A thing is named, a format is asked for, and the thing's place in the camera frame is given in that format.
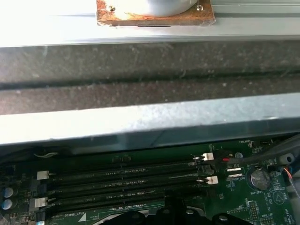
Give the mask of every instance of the dimm slot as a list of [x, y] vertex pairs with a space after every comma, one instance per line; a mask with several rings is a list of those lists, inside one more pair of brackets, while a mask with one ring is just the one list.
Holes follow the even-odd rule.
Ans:
[[[202, 191], [199, 188], [187, 188], [184, 192], [181, 193], [182, 197], [189, 197], [189, 196], [195, 196], [195, 195], [201, 195]], [[99, 207], [121, 207], [126, 206], [129, 204], [143, 204], [148, 201], [154, 201], [154, 200], [161, 200], [164, 199], [164, 192], [160, 194], [155, 195], [147, 195], [143, 197], [136, 197], [136, 198], [126, 198], [122, 200], [112, 200], [112, 201], [105, 201], [105, 202], [95, 202], [95, 203], [88, 203], [88, 204], [75, 204], [75, 205], [69, 205], [69, 206], [59, 206], [50, 208], [52, 213], [60, 213], [60, 212], [67, 212], [67, 211], [74, 211], [74, 210], [90, 210], [93, 208], [99, 209]]]
[[168, 179], [166, 176], [152, 176], [148, 178], [134, 179], [134, 180], [120, 180], [118, 182], [102, 182], [91, 183], [88, 185], [71, 186], [62, 189], [56, 189], [48, 192], [47, 196], [67, 197], [67, 196], [81, 196], [86, 193], [111, 193], [120, 190], [134, 190], [137, 188], [162, 187], [165, 185], [175, 185], [178, 183], [189, 183], [195, 181], [195, 177], [188, 176], [180, 179]]
[[62, 175], [71, 175], [73, 173], [86, 173], [86, 172], [91, 172], [91, 171], [104, 171], [104, 170], [115, 170], [115, 169], [120, 169], [120, 168], [133, 168], [133, 167], [145, 167], [145, 166], [159, 166], [159, 165], [172, 165], [172, 164], [178, 164], [178, 163], [189, 163], [192, 162], [193, 156], [186, 156], [183, 158], [180, 158], [178, 160], [174, 159], [164, 159], [164, 160], [147, 160], [145, 162], [121, 162], [117, 164], [106, 164], [102, 166], [97, 166], [97, 167], [84, 167], [80, 169], [75, 169], [75, 170], [64, 170], [60, 174]]
[[86, 196], [75, 197], [75, 198], [58, 199], [54, 204], [63, 206], [63, 205], [71, 205], [71, 204], [85, 204], [91, 202], [104, 202], [112, 199], [135, 198], [144, 195], [153, 195], [156, 194], [157, 192], [164, 192], [165, 189], [170, 189], [170, 188], [179, 189], [184, 187], [186, 187], [186, 184], [121, 191], [121, 192], [108, 193], [103, 195], [86, 195]]
[[105, 172], [89, 172], [84, 174], [72, 174], [69, 176], [55, 176], [49, 180], [49, 182], [59, 183], [60, 185], [69, 185], [70, 183], [80, 183], [89, 180], [118, 180], [124, 178], [137, 178], [144, 177], [146, 175], [160, 175], [169, 174], [182, 171], [196, 170], [196, 167], [191, 164], [172, 164], [172, 165], [160, 165], [155, 167], [138, 167], [131, 168], [130, 170], [114, 170]]

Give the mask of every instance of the black memory slot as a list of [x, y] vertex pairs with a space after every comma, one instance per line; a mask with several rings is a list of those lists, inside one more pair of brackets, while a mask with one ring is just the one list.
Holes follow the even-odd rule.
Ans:
[[132, 210], [134, 210], [135, 208], [140, 208], [141, 205], [147, 205], [147, 204], [151, 204], [151, 203], [157, 203], [157, 201], [162, 200], [161, 196], [159, 196], [158, 198], [153, 198], [150, 200], [142, 200], [142, 201], [137, 201], [137, 202], [128, 202], [128, 203], [120, 203], [120, 204], [116, 204], [116, 205], [107, 205], [107, 206], [93, 206], [93, 204], [86, 204], [86, 205], [82, 205], [83, 208], [82, 209], [76, 209], [76, 210], [71, 210], [71, 211], [65, 211], [66, 207], [63, 208], [63, 211], [60, 212], [56, 212], [54, 214], [52, 214], [52, 216], [59, 216], [62, 215], [64, 216], [66, 212], [72, 212], [72, 213], [77, 213], [77, 212], [81, 212], [83, 209], [88, 209], [88, 210], [103, 210], [103, 209], [111, 209], [112, 213], [114, 212], [114, 210], [121, 210], [121, 209], [129, 209], [131, 208]]
[[151, 175], [177, 173], [182, 171], [196, 170], [194, 165], [190, 163], [159, 165], [150, 167], [136, 167], [130, 169], [120, 169], [113, 171], [96, 171], [82, 174], [72, 174], [68, 176], [56, 176], [49, 181], [57, 183], [61, 186], [70, 184], [87, 183], [94, 181], [109, 181], [119, 179], [138, 178]]
[[156, 187], [156, 188], [146, 188], [146, 189], [137, 189], [137, 190], [122, 190], [120, 192], [107, 193], [102, 195], [86, 195], [86, 196], [77, 196], [73, 198], [65, 198], [65, 199], [57, 199], [55, 201], [56, 205], [71, 205], [71, 204], [85, 204], [92, 202], [103, 202], [114, 199], [123, 199], [123, 198], [135, 198], [144, 195], [154, 195], [157, 192], [164, 192], [165, 189], [179, 189], [186, 187], [186, 184], [177, 184], [177, 185], [169, 185], [164, 187]]
[[186, 157], [182, 157], [180, 159], [160, 159], [160, 160], [147, 160], [145, 162], [120, 162], [115, 164], [106, 164], [106, 165], [98, 165], [98, 166], [85, 166], [80, 169], [73, 170], [64, 170], [60, 171], [61, 175], [71, 175], [74, 173], [86, 173], [92, 171], [104, 171], [104, 170], [116, 170], [122, 168], [133, 168], [133, 167], [145, 167], [145, 166], [157, 166], [157, 165], [168, 165], [168, 164], [177, 164], [177, 163], [188, 163], [192, 162], [193, 156], [187, 155]]
[[[187, 188], [185, 187], [183, 190], [178, 190], [181, 193], [182, 197], [189, 197], [189, 196], [196, 196], [201, 195], [202, 191], [199, 188]], [[67, 206], [57, 206], [51, 207], [50, 210], [52, 213], [59, 213], [59, 212], [68, 212], [74, 210], [89, 210], [89, 209], [99, 209], [99, 208], [117, 208], [123, 207], [127, 205], [134, 205], [134, 204], [144, 204], [149, 201], [164, 200], [164, 191], [161, 193], [147, 195], [147, 196], [139, 196], [139, 197], [130, 197], [124, 198], [121, 200], [111, 200], [111, 201], [103, 201], [103, 202], [93, 202], [87, 204], [73, 204]]]
[[120, 181], [120, 184], [123, 183], [123, 186], [118, 186], [118, 185], [111, 185], [111, 183], [107, 184], [107, 188], [103, 189], [93, 189], [93, 187], [100, 187], [102, 186], [101, 184], [94, 184], [94, 185], [87, 185], [85, 186], [86, 188], [82, 189], [74, 187], [73, 191], [67, 191], [64, 190], [63, 192], [58, 192], [54, 191], [49, 193], [49, 195], [54, 195], [56, 198], [67, 198], [67, 197], [72, 197], [72, 196], [83, 196], [83, 195], [93, 195], [93, 194], [104, 194], [104, 193], [113, 193], [113, 192], [118, 192], [122, 190], [134, 190], [134, 189], [141, 189], [141, 188], [155, 188], [155, 187], [163, 187], [163, 186], [169, 186], [169, 185], [176, 185], [176, 184], [190, 184], [196, 180], [195, 177], [184, 177], [180, 179], [168, 179], [165, 176], [161, 176], [160, 178], [152, 177], [149, 180], [146, 179], [141, 179], [141, 180], [128, 180], [127, 185], [126, 181], [122, 182]]
[[196, 174], [195, 169], [189, 168], [187, 172], [181, 171], [180, 173], [169, 173], [163, 175], [154, 175], [154, 176], [143, 176], [141, 178], [126, 178], [113, 181], [106, 181], [106, 182], [97, 182], [97, 183], [86, 183], [84, 185], [70, 185], [70, 186], [62, 186], [56, 187], [54, 190], [49, 191], [48, 195], [57, 195], [57, 194], [64, 194], [64, 193], [71, 193], [71, 192], [81, 192], [81, 191], [91, 191], [91, 190], [102, 190], [102, 189], [111, 189], [111, 188], [123, 188], [128, 186], [134, 186], [137, 184], [148, 184], [151, 182], [164, 182], [171, 180], [172, 177], [176, 178], [186, 178], [191, 177], [193, 174]]

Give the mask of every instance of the green circuit board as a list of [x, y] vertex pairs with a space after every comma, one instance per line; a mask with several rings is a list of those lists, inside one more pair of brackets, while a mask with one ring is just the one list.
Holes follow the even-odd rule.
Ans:
[[[187, 206], [200, 208], [208, 218], [226, 212], [254, 225], [295, 224], [283, 174], [269, 170], [276, 159], [243, 166], [201, 165], [201, 172], [193, 167], [203, 153], [247, 157], [273, 141], [258, 138], [5, 165], [0, 168], [0, 187], [14, 185], [18, 191], [11, 197], [17, 205], [1, 210], [2, 222], [39, 225], [36, 213], [44, 211], [46, 225], [98, 225], [111, 214], [163, 207], [164, 190], [174, 189], [183, 193]], [[264, 190], [249, 180], [258, 168], [270, 178]], [[37, 172], [45, 171], [48, 178], [37, 180]], [[199, 182], [206, 177], [217, 177], [217, 183]], [[34, 205], [43, 197], [47, 206]]]

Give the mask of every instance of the red wire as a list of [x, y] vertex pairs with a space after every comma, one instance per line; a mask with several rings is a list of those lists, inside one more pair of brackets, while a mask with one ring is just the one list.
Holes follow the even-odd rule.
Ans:
[[283, 168], [283, 169], [286, 171], [287, 176], [289, 177], [289, 179], [292, 179], [293, 177], [292, 177], [291, 173], [288, 171], [288, 169], [287, 168]]

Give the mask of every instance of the ram slot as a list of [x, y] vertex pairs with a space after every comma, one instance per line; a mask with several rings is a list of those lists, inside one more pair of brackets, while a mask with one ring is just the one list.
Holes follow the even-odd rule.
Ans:
[[[201, 189], [197, 187], [187, 187], [187, 186], [181, 186], [181, 187], [172, 187], [172, 190], [176, 190], [178, 193], [181, 193], [182, 197], [190, 197], [190, 196], [196, 196], [196, 195], [202, 195], [203, 192]], [[57, 205], [53, 204], [53, 207], [51, 207], [50, 210], [53, 213], [59, 213], [59, 212], [68, 212], [68, 211], [74, 211], [74, 210], [87, 210], [87, 209], [99, 209], [102, 207], [122, 207], [129, 204], [143, 204], [148, 201], [153, 200], [161, 200], [163, 201], [164, 198], [164, 190], [160, 192], [156, 192], [155, 194], [149, 194], [149, 195], [141, 195], [141, 196], [134, 196], [134, 197], [128, 197], [123, 199], [115, 199], [110, 201], [101, 201], [101, 202], [89, 202], [89, 203], [82, 203], [82, 204], [71, 204], [71, 205]]]
[[71, 175], [56, 175], [49, 179], [49, 182], [59, 185], [79, 184], [94, 181], [109, 181], [119, 179], [138, 178], [151, 175], [169, 174], [177, 172], [188, 172], [196, 170], [196, 167], [190, 163], [180, 163], [171, 165], [134, 167], [130, 169], [94, 171]]
[[150, 176], [140, 179], [119, 180], [115, 182], [100, 182], [90, 183], [86, 185], [76, 185], [69, 187], [61, 187], [53, 191], [49, 191], [47, 196], [67, 197], [67, 196], [82, 196], [96, 193], [117, 192], [120, 190], [133, 190], [138, 188], [160, 187], [166, 185], [175, 185], [178, 183], [189, 183], [196, 180], [196, 173], [173, 174], [172, 176]]
[[62, 174], [70, 175], [73, 173], [84, 173], [84, 172], [91, 172], [91, 171], [103, 171], [103, 170], [113, 170], [113, 169], [120, 169], [120, 166], [123, 168], [132, 168], [132, 167], [145, 167], [145, 166], [159, 166], [159, 165], [171, 165], [171, 164], [178, 164], [178, 163], [188, 163], [192, 161], [193, 156], [187, 155], [185, 157], [182, 157], [180, 159], [163, 159], [163, 160], [147, 160], [145, 162], [121, 162], [116, 164], [106, 164], [106, 165], [98, 165], [98, 166], [85, 166], [84, 168], [80, 169], [72, 169], [72, 170], [64, 170]]

